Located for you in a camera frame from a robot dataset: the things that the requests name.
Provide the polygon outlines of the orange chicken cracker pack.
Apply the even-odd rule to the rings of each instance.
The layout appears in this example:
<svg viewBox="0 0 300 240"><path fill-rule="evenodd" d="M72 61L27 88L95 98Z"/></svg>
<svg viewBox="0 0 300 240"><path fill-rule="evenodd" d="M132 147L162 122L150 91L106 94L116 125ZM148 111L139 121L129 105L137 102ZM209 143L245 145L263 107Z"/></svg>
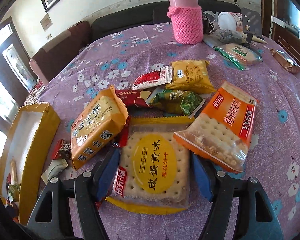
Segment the orange chicken cracker pack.
<svg viewBox="0 0 300 240"><path fill-rule="evenodd" d="M248 155L257 100L224 81L200 115L175 140L228 172L241 173Z"/></svg>

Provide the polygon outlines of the beige small snack pack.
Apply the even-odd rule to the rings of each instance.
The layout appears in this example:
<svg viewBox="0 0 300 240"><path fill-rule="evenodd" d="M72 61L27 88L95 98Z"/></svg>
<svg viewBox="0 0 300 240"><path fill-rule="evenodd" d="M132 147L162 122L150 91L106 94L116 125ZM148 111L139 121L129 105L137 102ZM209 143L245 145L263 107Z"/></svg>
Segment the beige small snack pack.
<svg viewBox="0 0 300 240"><path fill-rule="evenodd" d="M50 181L50 179L57 177L60 173L62 173L67 166L68 163L65 159L52 160L48 168L41 175L45 185Z"/></svg>

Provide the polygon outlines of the small wall plaque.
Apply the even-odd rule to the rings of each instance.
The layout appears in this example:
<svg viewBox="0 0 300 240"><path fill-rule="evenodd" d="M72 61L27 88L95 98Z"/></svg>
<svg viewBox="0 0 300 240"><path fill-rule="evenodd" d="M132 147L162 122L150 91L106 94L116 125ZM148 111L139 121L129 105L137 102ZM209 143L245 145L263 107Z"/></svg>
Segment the small wall plaque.
<svg viewBox="0 0 300 240"><path fill-rule="evenodd" d="M49 14L46 14L41 20L40 20L40 24L42 26L42 29L44 31L47 31L47 29L49 29L51 27L51 25L53 25L51 18L49 16Z"/></svg>

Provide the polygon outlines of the small red dark candy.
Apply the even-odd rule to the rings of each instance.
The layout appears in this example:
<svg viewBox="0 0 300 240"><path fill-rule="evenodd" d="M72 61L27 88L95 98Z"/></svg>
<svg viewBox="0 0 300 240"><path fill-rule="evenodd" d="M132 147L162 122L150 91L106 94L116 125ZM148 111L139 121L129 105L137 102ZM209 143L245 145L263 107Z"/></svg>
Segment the small red dark candy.
<svg viewBox="0 0 300 240"><path fill-rule="evenodd" d="M57 159L71 159L71 144L70 142L60 139L58 140L53 153L52 153L52 160Z"/></svg>

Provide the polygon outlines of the green yellow pea pack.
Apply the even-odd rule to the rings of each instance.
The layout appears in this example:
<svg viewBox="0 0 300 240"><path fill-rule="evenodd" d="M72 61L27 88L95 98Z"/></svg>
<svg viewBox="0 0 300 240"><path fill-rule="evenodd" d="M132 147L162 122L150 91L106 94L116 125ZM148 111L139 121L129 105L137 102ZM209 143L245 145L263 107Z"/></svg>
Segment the green yellow pea pack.
<svg viewBox="0 0 300 240"><path fill-rule="evenodd" d="M19 202L19 196L20 196L20 184L9 184L7 188L7 194L9 202Z"/></svg>

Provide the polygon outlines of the black sofa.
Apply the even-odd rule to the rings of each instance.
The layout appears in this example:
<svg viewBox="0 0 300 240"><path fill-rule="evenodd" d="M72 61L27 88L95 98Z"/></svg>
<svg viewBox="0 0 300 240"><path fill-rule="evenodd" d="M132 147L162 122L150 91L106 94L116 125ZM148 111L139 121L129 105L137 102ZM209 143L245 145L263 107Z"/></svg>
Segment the black sofa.
<svg viewBox="0 0 300 240"><path fill-rule="evenodd" d="M202 11L241 12L241 8L235 2L198 0L198 4ZM169 5L169 1L148 3L98 18L91 25L92 40L96 41L132 27L170 22L171 19L167 16Z"/></svg>

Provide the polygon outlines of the red white sachet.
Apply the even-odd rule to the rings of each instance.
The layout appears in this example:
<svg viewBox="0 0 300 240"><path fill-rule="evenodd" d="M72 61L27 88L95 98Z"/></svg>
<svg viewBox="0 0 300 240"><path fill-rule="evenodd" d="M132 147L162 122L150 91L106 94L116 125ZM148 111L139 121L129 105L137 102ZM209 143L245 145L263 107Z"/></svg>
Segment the red white sachet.
<svg viewBox="0 0 300 240"><path fill-rule="evenodd" d="M165 66L136 78L131 86L132 90L143 90L171 83L173 79L173 67Z"/></svg>

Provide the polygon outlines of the salted egg yolk cracker pack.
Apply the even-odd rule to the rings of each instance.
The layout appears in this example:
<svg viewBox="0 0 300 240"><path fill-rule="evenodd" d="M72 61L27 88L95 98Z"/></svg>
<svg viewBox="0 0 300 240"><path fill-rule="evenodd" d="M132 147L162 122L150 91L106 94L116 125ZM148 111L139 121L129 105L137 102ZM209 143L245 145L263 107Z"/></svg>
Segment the salted egg yolk cracker pack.
<svg viewBox="0 0 300 240"><path fill-rule="evenodd" d="M133 213L169 215L190 206L190 151L174 139L193 122L187 116L131 118L111 204Z"/></svg>

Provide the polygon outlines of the yellow cardboard box tray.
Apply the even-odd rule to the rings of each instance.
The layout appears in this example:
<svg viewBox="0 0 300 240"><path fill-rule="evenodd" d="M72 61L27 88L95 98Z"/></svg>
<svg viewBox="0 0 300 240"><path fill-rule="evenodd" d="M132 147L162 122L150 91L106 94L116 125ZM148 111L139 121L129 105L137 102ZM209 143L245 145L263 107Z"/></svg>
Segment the yellow cardboard box tray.
<svg viewBox="0 0 300 240"><path fill-rule="evenodd" d="M6 178L16 162L20 184L19 222L28 223L36 204L42 170L61 119L47 102L19 109L7 134L0 158L0 196L7 198Z"/></svg>

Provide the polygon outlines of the bag of dark seeds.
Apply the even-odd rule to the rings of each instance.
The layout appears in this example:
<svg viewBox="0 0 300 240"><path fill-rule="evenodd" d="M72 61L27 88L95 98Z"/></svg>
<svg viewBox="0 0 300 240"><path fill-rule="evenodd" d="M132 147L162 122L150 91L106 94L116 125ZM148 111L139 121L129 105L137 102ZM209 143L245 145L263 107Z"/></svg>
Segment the bag of dark seeds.
<svg viewBox="0 0 300 240"><path fill-rule="evenodd" d="M214 35L223 43L245 44L246 40L242 34L235 30L230 29L217 29Z"/></svg>

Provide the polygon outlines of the yellow cheese sandwich cracker pack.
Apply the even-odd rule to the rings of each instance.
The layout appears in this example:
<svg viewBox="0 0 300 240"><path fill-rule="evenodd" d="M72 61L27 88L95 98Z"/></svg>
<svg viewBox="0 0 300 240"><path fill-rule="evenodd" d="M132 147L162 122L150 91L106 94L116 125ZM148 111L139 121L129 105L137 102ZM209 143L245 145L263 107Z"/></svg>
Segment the yellow cheese sandwich cracker pack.
<svg viewBox="0 0 300 240"><path fill-rule="evenodd" d="M212 85L207 67L210 65L206 60L182 60L171 63L173 67L173 79L166 89L190 90L197 94L211 94L216 91Z"/></svg>

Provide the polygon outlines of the green pea snack pack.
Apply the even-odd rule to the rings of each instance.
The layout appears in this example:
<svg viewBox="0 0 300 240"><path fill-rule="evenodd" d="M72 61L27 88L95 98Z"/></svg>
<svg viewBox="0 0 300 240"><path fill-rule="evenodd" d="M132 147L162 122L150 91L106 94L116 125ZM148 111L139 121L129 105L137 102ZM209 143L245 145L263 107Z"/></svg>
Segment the green pea snack pack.
<svg viewBox="0 0 300 240"><path fill-rule="evenodd" d="M147 105L165 113L194 116L204 104L205 99L190 90L163 89L154 92Z"/></svg>

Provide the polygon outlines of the red golden crown snack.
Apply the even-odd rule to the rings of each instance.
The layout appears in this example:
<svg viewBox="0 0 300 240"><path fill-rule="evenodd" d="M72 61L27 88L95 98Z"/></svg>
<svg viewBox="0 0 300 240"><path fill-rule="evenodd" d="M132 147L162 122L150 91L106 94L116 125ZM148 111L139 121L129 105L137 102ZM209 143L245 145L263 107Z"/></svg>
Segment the red golden crown snack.
<svg viewBox="0 0 300 240"><path fill-rule="evenodd" d="M116 89L116 95L122 100L126 107L148 108L146 100L151 95L147 90Z"/></svg>

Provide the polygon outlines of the round biscuit green pack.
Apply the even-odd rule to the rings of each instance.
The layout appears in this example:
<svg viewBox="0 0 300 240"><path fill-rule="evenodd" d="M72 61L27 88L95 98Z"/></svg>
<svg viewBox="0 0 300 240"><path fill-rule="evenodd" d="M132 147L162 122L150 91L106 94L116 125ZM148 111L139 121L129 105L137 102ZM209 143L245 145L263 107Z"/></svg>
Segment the round biscuit green pack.
<svg viewBox="0 0 300 240"><path fill-rule="evenodd" d="M263 61L262 57L251 49L235 43L214 46L213 49L232 62L239 70Z"/></svg>

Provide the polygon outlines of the brown wrapped snack bar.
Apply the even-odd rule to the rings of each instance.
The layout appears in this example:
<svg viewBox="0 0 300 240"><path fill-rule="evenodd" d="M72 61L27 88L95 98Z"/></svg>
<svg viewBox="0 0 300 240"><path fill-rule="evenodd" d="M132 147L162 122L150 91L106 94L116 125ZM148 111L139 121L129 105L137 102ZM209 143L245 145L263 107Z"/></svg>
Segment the brown wrapped snack bar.
<svg viewBox="0 0 300 240"><path fill-rule="evenodd" d="M300 66L295 63L285 52L271 48L271 54L275 60L289 73L298 74Z"/></svg>

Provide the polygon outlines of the pink thermos with knit sleeve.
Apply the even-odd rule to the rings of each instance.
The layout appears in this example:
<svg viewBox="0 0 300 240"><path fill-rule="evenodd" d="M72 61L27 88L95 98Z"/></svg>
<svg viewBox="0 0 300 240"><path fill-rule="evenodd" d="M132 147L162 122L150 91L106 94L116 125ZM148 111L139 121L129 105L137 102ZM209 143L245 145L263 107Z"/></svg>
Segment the pink thermos with knit sleeve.
<svg viewBox="0 0 300 240"><path fill-rule="evenodd" d="M203 15L198 0L169 0L167 16L171 19L174 38L181 44L203 40Z"/></svg>

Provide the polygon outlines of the white lidded cup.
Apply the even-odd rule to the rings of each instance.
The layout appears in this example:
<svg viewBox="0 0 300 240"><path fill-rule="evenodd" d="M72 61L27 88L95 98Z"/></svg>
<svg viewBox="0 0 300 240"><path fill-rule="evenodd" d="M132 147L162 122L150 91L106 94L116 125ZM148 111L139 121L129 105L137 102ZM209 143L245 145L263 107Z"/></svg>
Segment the white lidded cup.
<svg viewBox="0 0 300 240"><path fill-rule="evenodd" d="M218 14L220 29L243 32L242 14L237 12L221 12Z"/></svg>

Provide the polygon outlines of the orange cheese biscuit pack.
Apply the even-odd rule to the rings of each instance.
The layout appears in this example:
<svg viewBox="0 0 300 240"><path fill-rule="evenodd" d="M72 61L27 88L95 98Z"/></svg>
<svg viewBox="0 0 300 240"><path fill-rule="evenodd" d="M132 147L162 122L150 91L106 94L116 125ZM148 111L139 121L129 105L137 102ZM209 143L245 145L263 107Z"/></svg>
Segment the orange cheese biscuit pack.
<svg viewBox="0 0 300 240"><path fill-rule="evenodd" d="M101 90L71 126L71 158L78 170L125 126L128 110L114 86Z"/></svg>

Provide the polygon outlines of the purple floral tablecloth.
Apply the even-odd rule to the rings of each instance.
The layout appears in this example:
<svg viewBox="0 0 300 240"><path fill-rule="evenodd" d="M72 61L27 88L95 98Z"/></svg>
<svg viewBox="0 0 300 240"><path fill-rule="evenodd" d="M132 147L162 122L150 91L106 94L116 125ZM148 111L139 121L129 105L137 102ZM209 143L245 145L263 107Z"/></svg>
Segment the purple floral tablecloth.
<svg viewBox="0 0 300 240"><path fill-rule="evenodd" d="M170 23L143 25L107 35L88 45L39 94L56 111L61 124L56 139L70 139L78 115L103 89L114 86L129 97L134 116L175 116L192 113L200 103L197 92L175 91L159 107L138 107L131 86L138 76L180 60L206 60L213 87L223 81L258 100L252 141L238 179L256 176L265 188L285 239L300 233L300 72L292 74L274 59L272 40L253 43L262 60L239 70L204 43L175 41Z"/></svg>

